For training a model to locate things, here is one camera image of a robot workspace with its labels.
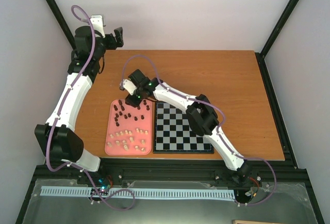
black metal frame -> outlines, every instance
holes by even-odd
[[[70,32],[55,0],[46,0],[51,8],[54,16],[59,22],[65,36],[72,45],[72,33]],[[281,111],[278,106],[276,95],[270,80],[265,57],[270,50],[272,44],[276,40],[279,32],[285,25],[290,14],[294,10],[299,0],[290,0],[285,10],[280,16],[274,30],[270,34],[264,48],[260,53],[256,53],[256,59],[259,65],[260,74],[265,86],[273,118],[282,144],[285,161],[271,162],[277,180],[279,182],[297,182],[304,183],[309,194],[314,213],[318,223],[324,223],[322,214],[320,212],[317,200],[314,195],[307,171],[298,169],[296,160],[293,154],[291,143],[284,125]],[[105,169],[112,175],[114,184],[125,186],[127,182],[135,180],[156,180],[156,181],[199,181],[209,183],[215,186],[226,186],[231,189],[240,189],[240,187],[228,184],[224,178],[223,172],[227,170],[223,161],[180,161],[180,160],[160,160],[160,159],[102,159],[102,164]],[[272,173],[268,166],[263,162],[252,162],[253,174],[262,178],[263,182],[272,182]],[[92,173],[95,182],[100,177],[97,173]],[[37,166],[31,184],[27,191],[25,200],[23,202],[21,211],[16,223],[22,223],[24,215],[35,185],[36,179],[77,179],[79,183],[90,184],[84,173],[74,168],[63,168],[62,170],[53,173],[50,172],[45,165]]]

gray floor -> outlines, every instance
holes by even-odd
[[[133,209],[113,211],[104,204],[90,204],[88,198],[32,197],[24,223],[232,223],[234,219],[315,224],[304,187],[287,187],[259,205],[237,207],[233,202],[214,200],[137,200]],[[266,193],[258,193],[259,199]],[[129,206],[129,199],[109,203]]]

wall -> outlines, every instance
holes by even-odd
[[[34,128],[60,97],[71,50],[44,0],[2,0],[0,10],[0,216],[14,223],[44,162]]]
[[[299,167],[330,223],[330,5],[300,0],[266,63]]]
[[[56,0],[72,31],[70,6],[123,26],[125,49],[261,51],[289,0]]]

wooden table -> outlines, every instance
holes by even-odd
[[[87,93],[76,122],[75,132],[92,154],[110,157],[104,151],[110,104],[115,99],[127,96],[127,92],[119,90],[122,68],[125,61],[136,54],[148,56],[156,65],[160,78],[170,86],[191,95],[202,93],[212,104],[222,109],[227,117],[223,130],[241,154],[284,160],[253,51],[107,52],[104,72],[96,77]],[[147,60],[135,58],[128,64],[125,78],[136,69],[149,78],[155,76]],[[216,151],[214,154],[151,152],[140,157],[221,159]]]

chessboard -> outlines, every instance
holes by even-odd
[[[206,138],[192,132],[185,113],[165,102],[155,105],[154,153],[214,153]]]

